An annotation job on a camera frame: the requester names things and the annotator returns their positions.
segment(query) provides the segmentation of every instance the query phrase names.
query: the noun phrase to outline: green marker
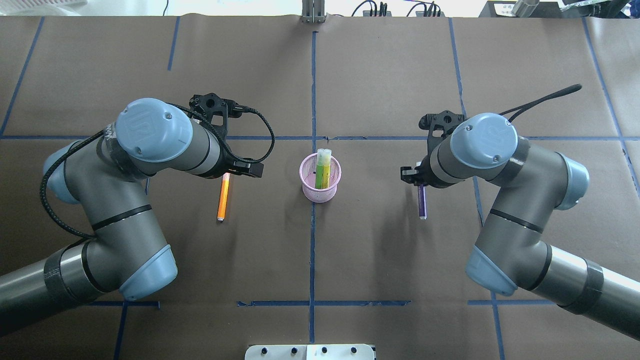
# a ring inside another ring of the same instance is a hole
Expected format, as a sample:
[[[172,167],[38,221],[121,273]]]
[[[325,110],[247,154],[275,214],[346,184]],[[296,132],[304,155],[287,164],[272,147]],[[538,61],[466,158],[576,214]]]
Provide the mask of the green marker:
[[[326,189],[331,175],[331,150],[318,149],[316,161],[316,189]]]

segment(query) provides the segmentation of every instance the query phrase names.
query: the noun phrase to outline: table surface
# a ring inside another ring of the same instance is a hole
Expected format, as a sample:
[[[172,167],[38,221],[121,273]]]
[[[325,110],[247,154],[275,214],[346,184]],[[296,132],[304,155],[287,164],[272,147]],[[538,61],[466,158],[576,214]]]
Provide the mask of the table surface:
[[[640,343],[624,335],[467,278],[495,186],[429,188],[420,220],[398,170],[426,153],[425,113],[500,112],[581,83],[515,122],[591,175],[543,238],[640,279],[638,31],[601,19],[0,19],[0,274],[74,241],[41,209],[42,163],[135,99],[215,92],[260,110],[278,136],[263,178],[232,178],[222,224],[220,179],[150,180],[179,269],[166,288],[140,303],[111,293],[0,338],[0,357],[242,359],[253,344],[315,342],[375,344],[380,359],[635,359]],[[229,129],[237,154],[268,148],[257,117]],[[298,167],[317,147],[342,180],[314,205]],[[88,230],[79,206],[52,205]]]

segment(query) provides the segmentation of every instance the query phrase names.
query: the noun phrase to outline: white bracket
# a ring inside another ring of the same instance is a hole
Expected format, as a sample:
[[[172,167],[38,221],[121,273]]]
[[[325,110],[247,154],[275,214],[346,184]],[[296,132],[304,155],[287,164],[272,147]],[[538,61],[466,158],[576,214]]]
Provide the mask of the white bracket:
[[[244,360],[376,360],[376,351],[366,344],[253,345]]]
[[[302,0],[302,22],[324,22],[324,0]]]

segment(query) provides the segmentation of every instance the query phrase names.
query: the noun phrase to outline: blue joint cap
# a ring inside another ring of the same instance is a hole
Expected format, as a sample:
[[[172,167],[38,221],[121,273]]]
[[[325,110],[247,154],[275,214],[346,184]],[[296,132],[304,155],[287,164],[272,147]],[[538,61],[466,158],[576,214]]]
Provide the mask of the blue joint cap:
[[[518,288],[515,282],[476,246],[469,256],[465,272],[478,285],[503,296],[512,296]]]
[[[193,128],[178,108],[146,97],[130,103],[120,113],[115,136],[133,158],[162,163],[175,159],[189,147]]]
[[[62,149],[51,154],[45,161],[44,166],[42,167],[42,174],[46,173],[47,170],[56,162],[56,160],[60,159],[64,154],[71,149],[73,145],[77,142],[72,142],[69,145],[63,147]],[[56,197],[67,204],[79,204],[80,202],[71,195],[69,188],[67,188],[67,182],[65,180],[65,163],[60,164],[56,170],[54,170],[53,174],[49,178],[49,182],[47,183],[48,189],[53,191],[56,194]]]
[[[478,114],[451,135],[451,152],[468,167],[488,169],[505,164],[518,147],[515,127],[502,115]]]
[[[589,171],[583,164],[560,154],[566,165],[567,185],[564,199],[556,207],[558,210],[567,210],[574,207],[578,200],[584,196],[589,187]]]
[[[120,287],[120,293],[128,301],[151,295],[172,282],[178,276],[178,268],[167,245],[156,252],[133,273]]]

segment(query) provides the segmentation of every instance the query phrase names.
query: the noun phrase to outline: pen holder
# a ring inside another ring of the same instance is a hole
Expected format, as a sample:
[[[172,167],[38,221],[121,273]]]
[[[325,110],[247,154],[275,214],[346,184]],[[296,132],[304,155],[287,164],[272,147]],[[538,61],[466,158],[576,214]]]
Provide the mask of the pen holder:
[[[329,187],[326,189],[316,189],[316,155],[307,156],[300,164],[300,181],[302,181],[302,192],[307,199],[313,202],[327,202],[338,190],[338,183],[342,176],[340,163],[333,156],[331,157],[331,173],[329,175]]]

